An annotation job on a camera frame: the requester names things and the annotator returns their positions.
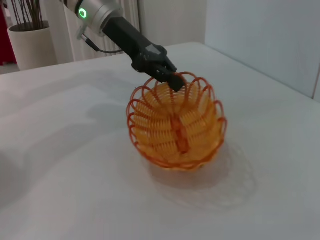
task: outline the cable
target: cable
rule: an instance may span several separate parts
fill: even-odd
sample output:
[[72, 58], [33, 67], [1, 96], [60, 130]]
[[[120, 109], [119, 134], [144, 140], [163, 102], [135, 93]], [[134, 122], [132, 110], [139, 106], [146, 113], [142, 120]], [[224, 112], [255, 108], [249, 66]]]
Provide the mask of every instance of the cable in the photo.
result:
[[117, 50], [117, 51], [104, 51], [101, 50], [97, 45], [95, 45], [95, 43], [93, 41], [91, 41], [90, 38], [88, 38], [85, 34], [81, 35], [81, 39], [93, 50], [95, 50], [96, 52], [100, 52], [100, 53], [104, 53], [104, 54], [118, 54], [123, 52], [123, 50]]

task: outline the white plant pot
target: white plant pot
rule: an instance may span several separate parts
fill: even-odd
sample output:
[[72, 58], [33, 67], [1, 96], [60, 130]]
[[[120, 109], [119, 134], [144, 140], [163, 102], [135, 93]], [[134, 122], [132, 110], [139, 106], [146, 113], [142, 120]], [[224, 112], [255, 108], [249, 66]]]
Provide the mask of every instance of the white plant pot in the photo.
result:
[[19, 31], [18, 26], [8, 29], [15, 59], [21, 71], [58, 64], [49, 24], [35, 31]]

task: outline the red object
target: red object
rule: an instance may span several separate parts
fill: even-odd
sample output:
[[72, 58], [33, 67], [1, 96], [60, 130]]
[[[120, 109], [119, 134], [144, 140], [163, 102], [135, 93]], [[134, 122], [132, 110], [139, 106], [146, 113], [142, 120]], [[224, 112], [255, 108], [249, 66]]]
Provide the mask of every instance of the red object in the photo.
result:
[[7, 28], [3, 8], [0, 5], [0, 66], [4, 63], [17, 63]]

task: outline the green led light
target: green led light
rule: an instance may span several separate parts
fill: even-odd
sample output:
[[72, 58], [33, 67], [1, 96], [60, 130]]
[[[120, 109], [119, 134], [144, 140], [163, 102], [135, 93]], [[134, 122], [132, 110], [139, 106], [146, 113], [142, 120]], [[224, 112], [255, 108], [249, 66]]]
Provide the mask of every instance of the green led light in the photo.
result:
[[79, 10], [79, 14], [80, 14], [80, 16], [81, 16], [82, 18], [84, 18], [84, 19], [87, 17], [87, 11], [84, 10], [83, 8], [81, 8], [81, 9]]

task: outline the orange wire basket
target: orange wire basket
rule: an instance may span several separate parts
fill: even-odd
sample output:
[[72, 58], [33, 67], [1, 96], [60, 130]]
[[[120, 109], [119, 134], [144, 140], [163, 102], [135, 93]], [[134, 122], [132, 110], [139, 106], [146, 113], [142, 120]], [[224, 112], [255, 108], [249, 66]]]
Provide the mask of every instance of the orange wire basket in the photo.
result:
[[192, 171], [214, 158], [228, 122], [214, 88], [204, 78], [176, 74], [185, 82], [179, 92], [154, 78], [134, 90], [126, 109], [127, 125], [133, 145], [151, 163]]

